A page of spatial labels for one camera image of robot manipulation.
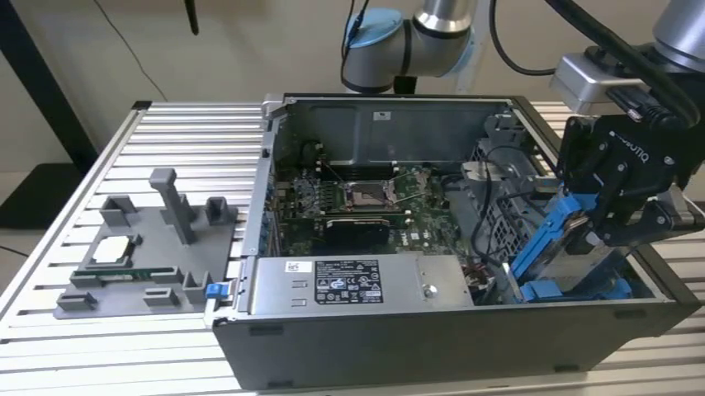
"gray post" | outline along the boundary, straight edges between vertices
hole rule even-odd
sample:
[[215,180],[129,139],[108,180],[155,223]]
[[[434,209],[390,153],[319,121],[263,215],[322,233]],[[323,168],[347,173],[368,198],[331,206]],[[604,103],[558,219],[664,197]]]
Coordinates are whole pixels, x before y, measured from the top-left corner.
[[174,169],[155,169],[153,176],[150,176],[150,186],[153,186],[162,195],[167,212],[174,220],[174,229],[179,235],[179,240],[182,244],[189,245],[197,241],[197,234],[191,229],[189,213],[181,204],[179,192],[177,191],[177,187],[174,187],[175,180],[177,171],[174,171]]

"aluminum extrusion table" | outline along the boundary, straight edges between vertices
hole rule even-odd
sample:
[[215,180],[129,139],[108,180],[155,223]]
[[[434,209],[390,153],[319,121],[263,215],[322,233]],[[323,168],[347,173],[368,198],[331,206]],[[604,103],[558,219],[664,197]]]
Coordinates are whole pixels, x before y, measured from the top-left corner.
[[[569,109],[556,102],[534,106],[561,134]],[[155,103],[130,112],[0,298],[0,394],[243,394],[203,314],[60,321],[52,310],[103,222],[106,196],[130,194],[138,206],[161,205],[149,185],[155,167],[177,169],[193,204],[225,196],[238,206],[230,273],[238,272],[261,122],[261,105],[251,103]],[[705,232],[655,248],[705,300]],[[705,394],[705,309],[663,337],[629,342],[589,373],[309,394]]]

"beige wall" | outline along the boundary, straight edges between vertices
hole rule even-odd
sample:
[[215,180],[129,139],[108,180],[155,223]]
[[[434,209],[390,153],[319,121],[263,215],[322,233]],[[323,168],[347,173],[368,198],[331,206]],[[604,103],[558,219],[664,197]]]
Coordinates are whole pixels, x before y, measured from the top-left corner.
[[[199,0],[193,36],[181,0],[100,0],[171,101],[261,101],[267,92],[342,92],[347,0]],[[104,144],[135,100],[159,100],[92,0],[15,0],[92,138]],[[408,15],[417,0],[373,0]],[[453,80],[422,81],[452,92]]]

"wire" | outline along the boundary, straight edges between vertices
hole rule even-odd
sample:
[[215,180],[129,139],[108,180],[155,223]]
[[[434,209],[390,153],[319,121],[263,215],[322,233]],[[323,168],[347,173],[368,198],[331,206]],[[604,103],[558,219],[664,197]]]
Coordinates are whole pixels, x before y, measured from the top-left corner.
[[545,0],[558,15],[623,62],[636,77],[653,89],[664,106],[679,116],[685,129],[697,125],[701,112],[688,94],[644,55],[600,23],[573,0]]
[[30,255],[27,253],[23,253],[19,250],[15,250],[12,247],[7,247],[7,246],[0,245],[0,250],[6,250],[6,251],[8,251],[11,253],[15,253],[18,256],[30,257]]
[[556,68],[545,68],[541,70],[532,70],[529,68],[522,68],[518,66],[505,51],[502,44],[500,42],[500,36],[497,35],[497,0],[492,0],[489,4],[489,35],[493,39],[494,48],[497,49],[497,54],[505,61],[506,66],[517,73],[521,73],[526,76],[540,77],[550,76],[556,72]]
[[355,10],[355,0],[350,1],[349,17],[345,20],[343,25],[343,41],[341,42],[341,59],[345,59],[345,38],[349,35],[350,19],[353,18],[353,11]]
[[[355,0],[351,0],[350,4],[350,14],[349,19],[345,23],[343,29],[347,31],[350,19],[353,17],[353,8],[355,8]],[[362,4],[361,11],[357,14],[355,22],[353,22],[353,26],[350,27],[350,31],[347,31],[347,34],[343,35],[343,61],[341,62],[341,81],[345,81],[343,78],[343,70],[345,70],[345,64],[349,61],[349,54],[350,54],[350,46],[353,45],[353,40],[357,37],[357,34],[361,31],[362,21],[365,20],[365,12],[368,11],[368,5],[370,4],[370,0],[365,0],[365,3]]]
[[473,251],[476,254],[481,257],[482,261],[488,264],[496,266],[498,269],[501,269],[502,264],[500,261],[494,260],[478,247],[477,247],[477,234],[481,231],[482,223],[485,223],[485,219],[488,218],[489,213],[489,206],[490,206],[490,199],[493,195],[493,176],[489,172],[489,166],[488,166],[488,156],[485,157],[485,200],[482,202],[482,208],[481,208],[481,216],[477,221],[476,227],[473,228],[473,233],[470,234],[470,246],[473,247]]
[[520,146],[510,146],[509,144],[501,144],[500,146],[494,146],[494,147],[492,148],[492,150],[488,151],[488,153],[485,154],[485,159],[484,159],[485,162],[488,162],[488,160],[489,160],[489,155],[490,155],[492,153],[494,153],[494,151],[496,151],[497,149],[512,149],[512,150],[517,150],[518,152],[521,152],[522,154],[525,154],[526,157],[529,157],[529,154],[526,153],[526,151],[525,151]]
[[108,16],[108,13],[103,9],[103,6],[100,5],[100,2],[98,2],[98,0],[92,0],[92,2],[96,3],[98,9],[100,10],[100,13],[103,14],[103,17],[106,18],[106,21],[108,22],[110,26],[112,27],[112,30],[118,33],[118,36],[120,36],[120,39],[123,40],[123,43],[124,43],[126,47],[129,48],[130,53],[133,54],[133,58],[135,58],[135,62],[137,62],[137,65],[139,66],[139,68],[142,70],[142,74],[145,75],[147,80],[153,83],[153,86],[154,86],[154,88],[157,88],[157,91],[159,91],[159,94],[162,95],[162,98],[165,99],[165,101],[169,101],[167,95],[165,95],[165,92],[159,88],[159,85],[157,85],[157,82],[150,77],[150,75],[147,73],[147,70],[145,70],[145,67],[142,66],[141,59],[138,58],[137,53],[133,50],[133,47],[130,46],[130,43],[129,43],[127,39],[123,36],[123,33],[120,33],[120,31],[118,30],[118,27],[112,23],[111,17]]

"blue tab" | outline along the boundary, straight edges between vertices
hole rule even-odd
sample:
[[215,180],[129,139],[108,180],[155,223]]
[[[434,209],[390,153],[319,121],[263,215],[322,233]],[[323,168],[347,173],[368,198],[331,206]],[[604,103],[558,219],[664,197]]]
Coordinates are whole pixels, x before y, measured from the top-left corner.
[[533,280],[521,286],[521,294],[528,303],[546,299],[560,299],[564,297],[561,289],[553,280]]
[[207,299],[227,299],[230,295],[230,286],[222,283],[211,283],[206,287]]

